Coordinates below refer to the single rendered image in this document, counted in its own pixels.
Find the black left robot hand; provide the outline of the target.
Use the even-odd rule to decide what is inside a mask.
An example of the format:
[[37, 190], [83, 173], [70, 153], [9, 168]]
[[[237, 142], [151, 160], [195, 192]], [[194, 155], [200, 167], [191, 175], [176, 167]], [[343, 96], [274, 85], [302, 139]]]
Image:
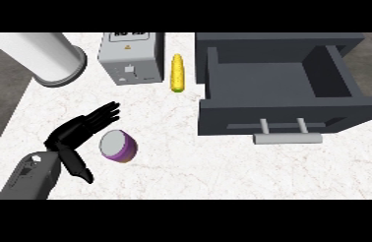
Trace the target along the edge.
[[113, 101], [89, 115], [80, 115], [66, 122], [49, 134], [46, 149], [58, 152], [58, 158], [71, 176], [82, 178], [89, 184], [95, 177], [76, 149], [94, 135], [120, 120], [120, 103]]

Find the purple can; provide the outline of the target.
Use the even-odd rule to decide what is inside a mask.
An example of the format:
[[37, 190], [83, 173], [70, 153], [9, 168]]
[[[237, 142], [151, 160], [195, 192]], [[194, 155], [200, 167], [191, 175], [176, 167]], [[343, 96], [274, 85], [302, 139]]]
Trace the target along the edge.
[[139, 145], [123, 130], [113, 130], [102, 137], [99, 149], [108, 159], [128, 163], [138, 154]]

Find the dark grey drawer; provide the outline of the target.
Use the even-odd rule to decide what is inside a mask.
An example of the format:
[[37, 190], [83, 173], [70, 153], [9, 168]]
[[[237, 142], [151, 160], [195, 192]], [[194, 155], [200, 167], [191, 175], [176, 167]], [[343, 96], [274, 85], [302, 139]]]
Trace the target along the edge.
[[362, 94], [337, 48], [318, 46], [296, 63], [223, 63], [207, 51], [207, 88], [198, 134], [253, 135], [262, 121], [272, 133], [337, 133], [372, 120], [372, 97]]

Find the white cylinder container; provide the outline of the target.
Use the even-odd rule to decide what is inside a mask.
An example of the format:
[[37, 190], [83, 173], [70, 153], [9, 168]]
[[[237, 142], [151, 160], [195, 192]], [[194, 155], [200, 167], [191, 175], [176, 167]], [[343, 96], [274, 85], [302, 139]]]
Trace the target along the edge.
[[45, 87], [68, 85], [85, 72], [88, 55], [61, 32], [0, 32], [0, 49]]

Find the grey box appliance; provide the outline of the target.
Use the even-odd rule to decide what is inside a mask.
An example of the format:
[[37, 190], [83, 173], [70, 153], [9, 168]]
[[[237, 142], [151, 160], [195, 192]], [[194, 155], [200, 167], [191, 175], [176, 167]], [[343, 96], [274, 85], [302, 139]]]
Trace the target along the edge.
[[119, 86], [164, 81], [163, 32], [105, 32], [98, 60]]

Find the yellow corn cob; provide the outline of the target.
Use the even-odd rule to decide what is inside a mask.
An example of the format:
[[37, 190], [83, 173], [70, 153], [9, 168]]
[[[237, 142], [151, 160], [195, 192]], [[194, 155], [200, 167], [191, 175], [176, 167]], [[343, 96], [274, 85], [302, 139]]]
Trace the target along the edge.
[[181, 54], [175, 54], [172, 59], [170, 88], [175, 92], [185, 91], [185, 66]]

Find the dark grey cabinet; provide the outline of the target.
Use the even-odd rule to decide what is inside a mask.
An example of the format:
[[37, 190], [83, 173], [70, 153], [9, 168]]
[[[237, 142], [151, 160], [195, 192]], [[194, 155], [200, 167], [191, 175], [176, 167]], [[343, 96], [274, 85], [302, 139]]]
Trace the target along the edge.
[[195, 76], [204, 84], [209, 49], [222, 63], [297, 63], [316, 46], [334, 46], [340, 55], [365, 39], [362, 32], [197, 32]]

